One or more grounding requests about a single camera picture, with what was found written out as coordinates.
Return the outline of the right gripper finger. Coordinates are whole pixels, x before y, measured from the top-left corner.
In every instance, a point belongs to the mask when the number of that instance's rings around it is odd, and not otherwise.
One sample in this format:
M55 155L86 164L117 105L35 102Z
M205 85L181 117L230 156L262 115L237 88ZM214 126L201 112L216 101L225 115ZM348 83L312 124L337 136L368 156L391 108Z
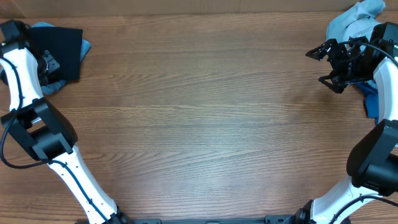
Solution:
M317 48L309 50L305 56L321 61L326 55L328 55L329 51L334 49L337 46L338 42L336 39L329 39L319 45Z
M338 75L330 73L329 75L322 76L318 79L320 83L328 87L334 93L343 93L348 85L353 84L353 81L340 80Z

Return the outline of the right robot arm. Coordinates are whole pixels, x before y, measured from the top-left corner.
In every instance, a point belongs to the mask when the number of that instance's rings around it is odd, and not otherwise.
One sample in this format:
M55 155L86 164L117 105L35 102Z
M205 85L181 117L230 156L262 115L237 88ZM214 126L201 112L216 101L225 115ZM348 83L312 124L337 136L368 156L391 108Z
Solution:
M350 152L343 179L284 223L349 223L363 205L388 203L387 197L397 191L397 156L392 153L397 146L397 24L376 25L370 38L329 39L306 56L330 62L332 71L318 80L335 93L375 81L379 122Z

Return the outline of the light blue denim jeans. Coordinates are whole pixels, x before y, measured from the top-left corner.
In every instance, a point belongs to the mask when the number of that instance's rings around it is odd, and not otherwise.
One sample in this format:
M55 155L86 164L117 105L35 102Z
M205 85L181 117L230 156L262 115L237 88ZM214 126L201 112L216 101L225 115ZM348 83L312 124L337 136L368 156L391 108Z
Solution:
M382 0L357 2L329 23L326 40L335 39L338 43L360 37L370 40L374 27L379 24L375 18L385 7Z

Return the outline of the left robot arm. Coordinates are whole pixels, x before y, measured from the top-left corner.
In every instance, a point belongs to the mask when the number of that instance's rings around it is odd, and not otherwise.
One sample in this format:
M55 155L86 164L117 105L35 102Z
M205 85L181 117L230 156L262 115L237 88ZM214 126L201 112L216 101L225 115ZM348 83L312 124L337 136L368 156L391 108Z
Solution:
M9 113L1 117L1 142L11 136L34 160L15 165L2 156L3 163L13 169L47 164L78 200L89 223L130 223L87 168L72 124L45 98L79 80L81 62L91 48L83 31L10 20L1 24L1 32L1 80L10 92Z

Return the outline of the black t-shirt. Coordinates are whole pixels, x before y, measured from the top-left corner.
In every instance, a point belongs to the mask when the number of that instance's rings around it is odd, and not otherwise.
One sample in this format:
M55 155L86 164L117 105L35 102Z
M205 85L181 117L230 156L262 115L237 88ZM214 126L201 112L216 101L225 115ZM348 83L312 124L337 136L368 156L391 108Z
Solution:
M54 72L47 75L48 84L80 79L82 29L33 27L28 31L33 44L41 51L48 50L59 64Z

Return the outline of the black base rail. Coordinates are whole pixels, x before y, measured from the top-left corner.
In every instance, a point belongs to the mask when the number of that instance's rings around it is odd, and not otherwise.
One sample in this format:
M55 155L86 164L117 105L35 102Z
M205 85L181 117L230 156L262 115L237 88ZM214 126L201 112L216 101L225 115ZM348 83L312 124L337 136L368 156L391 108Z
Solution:
M285 224L293 223L293 215L267 215L264 218L222 218L192 220L132 219L133 224Z

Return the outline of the royal blue garment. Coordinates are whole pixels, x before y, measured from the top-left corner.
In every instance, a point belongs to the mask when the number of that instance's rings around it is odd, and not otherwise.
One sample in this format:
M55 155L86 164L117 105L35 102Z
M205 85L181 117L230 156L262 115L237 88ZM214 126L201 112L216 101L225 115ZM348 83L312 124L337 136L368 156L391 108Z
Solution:
M355 86L364 95L364 109L366 116L374 119L375 124L379 121L379 98L376 84L374 82L357 83Z

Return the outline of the folded blue jeans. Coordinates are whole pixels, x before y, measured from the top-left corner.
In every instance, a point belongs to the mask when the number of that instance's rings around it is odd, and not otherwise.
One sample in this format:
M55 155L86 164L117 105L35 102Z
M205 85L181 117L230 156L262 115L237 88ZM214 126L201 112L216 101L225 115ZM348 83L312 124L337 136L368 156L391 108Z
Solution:
M33 27L56 27L40 22L32 27L22 21L10 20L1 24L4 42L1 45L1 65L4 67L2 78L11 86L11 93L18 94L22 90L25 96L29 94L42 96L59 91L67 82L77 80L60 80L49 85L41 86L38 78L38 62L41 55L30 39L29 29ZM80 64L88 53L91 44L84 40L81 44Z

